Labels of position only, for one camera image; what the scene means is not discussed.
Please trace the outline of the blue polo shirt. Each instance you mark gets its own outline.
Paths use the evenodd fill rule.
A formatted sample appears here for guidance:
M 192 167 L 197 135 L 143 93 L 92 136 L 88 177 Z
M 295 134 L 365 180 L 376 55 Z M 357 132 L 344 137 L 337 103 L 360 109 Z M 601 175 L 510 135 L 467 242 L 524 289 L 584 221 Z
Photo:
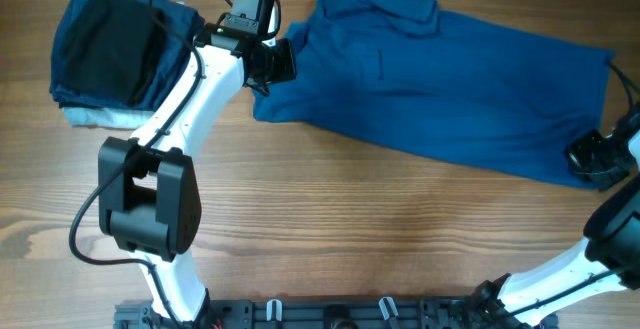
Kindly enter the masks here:
M 287 38 L 297 76 L 256 97 L 257 120 L 580 185 L 564 151 L 601 123 L 612 51 L 442 10 L 436 0 L 317 0 Z

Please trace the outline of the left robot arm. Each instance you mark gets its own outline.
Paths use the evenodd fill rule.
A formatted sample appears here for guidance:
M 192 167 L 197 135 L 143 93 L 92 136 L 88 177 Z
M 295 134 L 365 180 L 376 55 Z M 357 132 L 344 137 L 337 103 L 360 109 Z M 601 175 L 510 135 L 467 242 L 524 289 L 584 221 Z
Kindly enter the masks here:
M 186 40 L 189 60 L 169 95 L 127 140 L 99 151 L 99 225 L 152 292 L 140 326 L 211 328 L 209 293 L 190 247 L 202 215 L 194 159 L 226 104 L 244 87 L 268 96 L 296 76 L 291 44 L 276 36 L 279 0 L 234 0 Z

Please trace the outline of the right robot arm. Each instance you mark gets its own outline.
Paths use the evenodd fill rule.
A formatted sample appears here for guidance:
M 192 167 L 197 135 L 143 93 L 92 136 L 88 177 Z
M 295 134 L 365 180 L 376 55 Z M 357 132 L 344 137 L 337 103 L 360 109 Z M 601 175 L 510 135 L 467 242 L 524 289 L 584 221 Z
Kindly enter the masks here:
M 593 130 L 565 150 L 573 173 L 605 191 L 639 165 L 639 107 L 606 137 Z M 466 300 L 467 328 L 534 328 L 554 312 L 589 297 L 639 288 L 639 178 L 589 218 L 583 238 L 523 273 L 486 281 Z

